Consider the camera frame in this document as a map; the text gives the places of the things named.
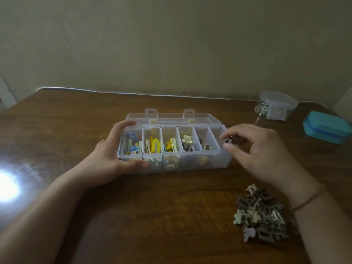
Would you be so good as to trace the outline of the yellow patterned hair clips bunch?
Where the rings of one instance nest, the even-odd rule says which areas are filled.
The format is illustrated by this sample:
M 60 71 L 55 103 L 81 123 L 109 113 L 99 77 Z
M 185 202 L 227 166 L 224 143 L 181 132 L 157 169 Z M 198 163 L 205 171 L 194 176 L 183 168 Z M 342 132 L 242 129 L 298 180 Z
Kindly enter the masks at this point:
M 177 146 L 177 140 L 175 137 L 170 138 L 164 143 L 164 151 L 165 152 L 179 152 L 178 146 Z

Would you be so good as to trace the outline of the clear round jar with lid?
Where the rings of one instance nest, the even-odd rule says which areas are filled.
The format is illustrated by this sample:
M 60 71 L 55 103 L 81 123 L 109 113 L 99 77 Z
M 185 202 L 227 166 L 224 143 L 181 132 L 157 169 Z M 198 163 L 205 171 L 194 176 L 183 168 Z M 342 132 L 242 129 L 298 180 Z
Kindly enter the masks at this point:
M 285 93 L 263 91 L 254 107 L 254 112 L 267 120 L 287 121 L 297 108 L 298 101 Z

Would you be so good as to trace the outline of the clear plastic compartment box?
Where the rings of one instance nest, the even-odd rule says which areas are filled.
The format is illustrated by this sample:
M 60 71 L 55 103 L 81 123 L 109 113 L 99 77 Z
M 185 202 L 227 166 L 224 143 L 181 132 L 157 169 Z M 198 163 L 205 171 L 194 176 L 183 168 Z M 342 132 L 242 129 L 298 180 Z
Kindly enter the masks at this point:
M 129 113 L 126 120 L 136 121 L 136 125 L 122 131 L 117 156 L 120 160 L 145 160 L 149 167 L 142 173 L 162 173 L 201 169 L 226 168 L 232 156 L 223 149 L 224 140 L 220 138 L 226 130 L 224 124 L 208 113 L 196 113 L 194 109 L 185 109 L 182 113 L 158 113 L 156 109 L 146 109 L 143 113 Z M 135 132 L 142 139 L 140 155 L 126 155 L 127 133 Z M 192 137 L 195 152 L 185 152 L 182 147 L 184 135 Z M 146 154 L 146 139 L 158 138 L 162 153 Z M 165 152 L 164 143 L 175 137 L 179 152 Z M 209 144 L 213 150 L 205 151 Z M 209 162 L 200 166 L 198 157 L 208 155 Z

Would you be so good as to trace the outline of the teal zip case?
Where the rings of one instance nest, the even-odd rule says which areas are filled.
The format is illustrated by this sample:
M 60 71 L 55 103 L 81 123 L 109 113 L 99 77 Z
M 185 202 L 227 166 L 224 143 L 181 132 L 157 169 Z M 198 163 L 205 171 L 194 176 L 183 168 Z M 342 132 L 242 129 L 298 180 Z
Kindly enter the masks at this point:
M 311 111 L 303 121 L 306 135 L 340 145 L 352 135 L 352 127 L 343 118 Z

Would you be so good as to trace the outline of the yellow snap hair clips bunch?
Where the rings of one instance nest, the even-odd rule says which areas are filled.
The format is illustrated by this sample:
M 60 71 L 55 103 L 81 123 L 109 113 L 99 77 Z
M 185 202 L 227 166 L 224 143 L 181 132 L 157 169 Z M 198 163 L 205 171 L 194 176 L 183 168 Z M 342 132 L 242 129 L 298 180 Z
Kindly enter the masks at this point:
M 150 136 L 149 139 L 145 140 L 146 142 L 146 154 L 159 154 L 162 153 L 162 147 L 160 140 Z

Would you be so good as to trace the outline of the pile of brown hair clips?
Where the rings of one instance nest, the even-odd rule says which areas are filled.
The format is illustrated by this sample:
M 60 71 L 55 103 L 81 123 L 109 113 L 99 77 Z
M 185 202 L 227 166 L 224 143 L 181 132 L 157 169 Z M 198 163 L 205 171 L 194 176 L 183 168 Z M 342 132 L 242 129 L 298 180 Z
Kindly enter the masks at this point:
M 237 209 L 245 211 L 242 224 L 236 225 L 243 230 L 244 242 L 256 239 L 267 243 L 275 243 L 290 240 L 290 234 L 300 237 L 297 221 L 295 218 L 288 217 L 285 205 L 271 195 L 266 188 L 258 189 L 253 195 L 246 192 L 245 197 L 240 196 L 236 201 Z M 262 217 L 262 221 L 252 223 L 246 216 L 246 210 L 248 209 L 257 210 Z

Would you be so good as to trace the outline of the person's right hand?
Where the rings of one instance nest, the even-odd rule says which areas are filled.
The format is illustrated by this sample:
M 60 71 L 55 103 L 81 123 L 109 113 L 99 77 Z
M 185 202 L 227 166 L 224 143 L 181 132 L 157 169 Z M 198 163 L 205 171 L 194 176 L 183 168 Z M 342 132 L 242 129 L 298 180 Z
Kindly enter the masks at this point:
M 222 140 L 240 136 L 251 144 L 251 161 L 245 169 L 253 177 L 280 190 L 287 198 L 292 193 L 324 186 L 311 176 L 288 151 L 278 133 L 253 124 L 238 124 L 221 135 Z

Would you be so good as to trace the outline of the person's right forearm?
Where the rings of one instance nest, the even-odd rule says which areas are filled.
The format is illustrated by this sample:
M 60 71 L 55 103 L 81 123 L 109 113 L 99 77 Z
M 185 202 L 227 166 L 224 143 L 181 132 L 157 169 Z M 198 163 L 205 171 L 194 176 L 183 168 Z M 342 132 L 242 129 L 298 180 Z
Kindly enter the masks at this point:
M 352 220 L 323 188 L 288 195 L 312 264 L 352 264 Z

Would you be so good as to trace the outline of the person's left forearm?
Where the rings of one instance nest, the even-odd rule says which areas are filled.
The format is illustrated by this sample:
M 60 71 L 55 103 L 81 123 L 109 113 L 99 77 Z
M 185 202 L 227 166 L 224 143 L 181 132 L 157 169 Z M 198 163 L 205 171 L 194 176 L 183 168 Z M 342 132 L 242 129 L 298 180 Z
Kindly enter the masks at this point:
M 54 264 L 77 203 L 87 190 L 86 171 L 57 178 L 0 232 L 0 264 Z

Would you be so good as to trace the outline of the person's left hand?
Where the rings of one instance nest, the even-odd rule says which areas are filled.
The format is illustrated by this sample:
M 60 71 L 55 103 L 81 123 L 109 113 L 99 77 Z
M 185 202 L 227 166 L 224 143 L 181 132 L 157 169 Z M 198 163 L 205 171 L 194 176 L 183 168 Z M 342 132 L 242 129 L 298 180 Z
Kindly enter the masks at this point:
M 96 145 L 94 151 L 77 166 L 81 180 L 88 188 L 104 185 L 124 173 L 141 171 L 119 170 L 120 159 L 117 157 L 122 131 L 136 123 L 133 120 L 116 123 L 108 137 Z

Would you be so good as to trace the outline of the blue hair clips bunch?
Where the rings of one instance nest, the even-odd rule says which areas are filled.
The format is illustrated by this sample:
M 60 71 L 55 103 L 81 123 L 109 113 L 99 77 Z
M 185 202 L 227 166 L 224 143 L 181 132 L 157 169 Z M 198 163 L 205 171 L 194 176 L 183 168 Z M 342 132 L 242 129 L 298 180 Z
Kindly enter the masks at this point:
M 142 153 L 142 139 L 135 132 L 127 133 L 126 155 L 140 155 Z

